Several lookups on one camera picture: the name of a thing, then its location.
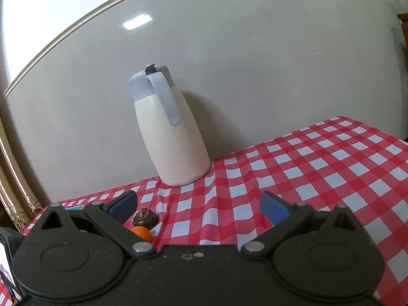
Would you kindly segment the beige satin curtain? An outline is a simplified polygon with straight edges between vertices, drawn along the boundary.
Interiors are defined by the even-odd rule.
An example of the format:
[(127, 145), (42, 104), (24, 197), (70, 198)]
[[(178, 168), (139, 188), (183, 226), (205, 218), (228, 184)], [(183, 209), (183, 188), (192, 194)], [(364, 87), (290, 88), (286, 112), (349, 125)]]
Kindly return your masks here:
[(21, 171), (1, 122), (1, 203), (19, 232), (24, 231), (43, 207)]

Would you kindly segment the cream thermos jug grey lid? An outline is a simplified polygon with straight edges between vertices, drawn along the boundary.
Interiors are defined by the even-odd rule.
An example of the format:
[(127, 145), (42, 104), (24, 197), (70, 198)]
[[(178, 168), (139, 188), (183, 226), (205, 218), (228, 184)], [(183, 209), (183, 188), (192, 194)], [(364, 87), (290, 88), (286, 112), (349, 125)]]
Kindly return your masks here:
[(203, 177), (210, 158), (193, 113), (167, 66), (151, 63), (131, 76), (138, 126), (157, 173), (168, 186)]

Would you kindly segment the red white checkered tablecloth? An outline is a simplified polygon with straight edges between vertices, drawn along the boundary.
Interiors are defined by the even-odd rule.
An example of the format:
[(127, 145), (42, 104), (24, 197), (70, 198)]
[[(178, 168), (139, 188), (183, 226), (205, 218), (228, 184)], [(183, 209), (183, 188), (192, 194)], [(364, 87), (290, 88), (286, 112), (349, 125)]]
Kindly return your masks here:
[(387, 263), (380, 300), (407, 304), (407, 144), (371, 126), (332, 118), (219, 158), (192, 184), (153, 177), (130, 189), (159, 215), (159, 245), (242, 245), (270, 225), (258, 207), (263, 191), (323, 211), (345, 203)]

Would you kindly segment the large orange tangerine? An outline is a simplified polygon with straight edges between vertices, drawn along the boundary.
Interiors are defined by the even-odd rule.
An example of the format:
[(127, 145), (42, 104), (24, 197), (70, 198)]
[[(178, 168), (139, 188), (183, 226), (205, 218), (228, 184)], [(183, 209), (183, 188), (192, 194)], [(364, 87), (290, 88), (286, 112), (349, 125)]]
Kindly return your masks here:
[(141, 239), (151, 243), (154, 239), (151, 231), (143, 226), (135, 226), (131, 228), (131, 232), (139, 236)]

